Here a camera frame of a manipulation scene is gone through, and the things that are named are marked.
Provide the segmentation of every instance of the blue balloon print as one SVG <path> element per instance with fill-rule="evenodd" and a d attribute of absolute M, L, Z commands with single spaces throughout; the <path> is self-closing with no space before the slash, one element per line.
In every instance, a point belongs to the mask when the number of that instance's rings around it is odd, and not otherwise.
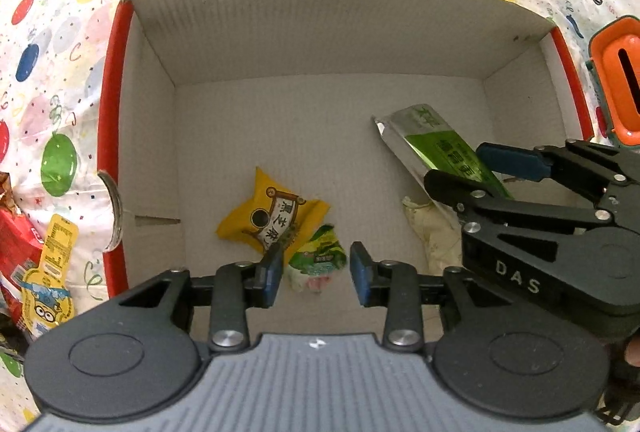
<path fill-rule="evenodd" d="M 578 24 L 575 23 L 574 18 L 571 15 L 567 15 L 566 19 L 569 20 L 569 23 L 572 25 L 572 27 L 574 28 L 575 34 L 577 34 L 578 36 L 580 36 L 581 38 L 584 38 L 584 36 L 582 36 L 582 33 L 580 33 L 580 30 L 578 29 Z"/>
<path fill-rule="evenodd" d="M 33 67 L 36 66 L 39 53 L 40 49 L 36 44 L 30 44 L 24 49 L 20 57 L 20 62 L 18 62 L 18 68 L 15 71 L 15 79 L 24 81 L 29 78 Z"/>
<path fill-rule="evenodd" d="M 98 92 L 100 92 L 100 87 L 102 86 L 102 75 L 104 74 L 104 59 L 105 56 L 101 57 L 100 60 L 94 63 L 89 76 L 84 82 L 84 97 L 86 98 L 92 94 L 98 94 Z"/>

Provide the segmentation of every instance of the cardboard box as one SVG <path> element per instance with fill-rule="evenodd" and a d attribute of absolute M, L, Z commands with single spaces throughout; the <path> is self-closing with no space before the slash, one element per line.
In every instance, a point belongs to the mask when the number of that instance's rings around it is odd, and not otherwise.
<path fill-rule="evenodd" d="M 98 125 L 98 168 L 122 205 L 111 294 L 175 266 L 258 260 L 214 234 L 252 195 L 256 165 L 330 203 L 345 248 L 361 240 L 376 260 L 424 271 L 400 203 L 424 193 L 371 120 L 422 102 L 473 147 L 591 131 L 559 30 L 503 0 L 123 0 Z M 249 313 L 254 337 L 378 331 L 384 318 L 358 306 L 348 271 L 320 297 L 282 285 L 273 309 Z M 206 325 L 197 314 L 194 334 Z"/>

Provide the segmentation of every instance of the metal screw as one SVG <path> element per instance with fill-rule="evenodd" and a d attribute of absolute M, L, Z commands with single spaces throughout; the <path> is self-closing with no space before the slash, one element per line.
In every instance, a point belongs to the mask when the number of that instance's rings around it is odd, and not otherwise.
<path fill-rule="evenodd" d="M 611 218 L 611 214 L 606 209 L 596 210 L 596 219 L 600 221 L 608 221 Z"/>
<path fill-rule="evenodd" d="M 479 222 L 467 222 L 463 228 L 467 233 L 477 233 L 480 231 Z"/>
<path fill-rule="evenodd" d="M 411 329 L 396 329 L 388 335 L 389 341 L 395 346 L 414 346 L 420 340 L 420 335 Z"/>
<path fill-rule="evenodd" d="M 211 341 L 219 347 L 235 347 L 239 346 L 244 340 L 244 335 L 240 331 L 225 329 L 216 331 Z"/>

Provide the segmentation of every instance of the snack bag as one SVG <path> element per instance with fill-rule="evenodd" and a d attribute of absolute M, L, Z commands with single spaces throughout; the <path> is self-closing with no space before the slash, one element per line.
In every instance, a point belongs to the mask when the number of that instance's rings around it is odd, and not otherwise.
<path fill-rule="evenodd" d="M 44 241 L 14 203 L 9 174 L 0 173 L 0 298 L 2 312 L 18 327 L 22 322 L 22 281 L 36 267 Z"/>
<path fill-rule="evenodd" d="M 0 294 L 27 339 L 74 315 L 63 284 L 77 237 L 78 227 L 55 214 L 43 241 L 15 204 L 8 174 L 0 174 Z"/>
<path fill-rule="evenodd" d="M 320 292 L 334 273 L 347 265 L 347 255 L 331 224 L 323 224 L 306 244 L 297 250 L 285 268 L 294 291 Z"/>
<path fill-rule="evenodd" d="M 24 274 L 22 320 L 34 338 L 71 319 L 74 304 L 64 285 L 78 227 L 54 214 L 47 228 L 40 262 Z"/>
<path fill-rule="evenodd" d="M 220 238 L 247 243 L 259 253 L 274 242 L 281 242 L 287 265 L 328 210 L 327 203 L 319 199 L 306 201 L 256 168 L 254 197 L 227 215 L 216 233 Z"/>

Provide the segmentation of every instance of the green label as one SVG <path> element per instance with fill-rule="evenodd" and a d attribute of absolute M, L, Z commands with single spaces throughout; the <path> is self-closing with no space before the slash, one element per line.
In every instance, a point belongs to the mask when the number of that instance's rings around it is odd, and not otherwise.
<path fill-rule="evenodd" d="M 309 242 L 302 245 L 289 260 L 289 266 L 311 276 L 330 274 L 344 268 L 346 264 L 346 253 L 331 224 L 322 225 Z"/>
<path fill-rule="evenodd" d="M 406 141 L 429 168 L 466 177 L 493 187 L 505 197 L 511 197 L 502 183 L 453 130 L 406 136 Z"/>

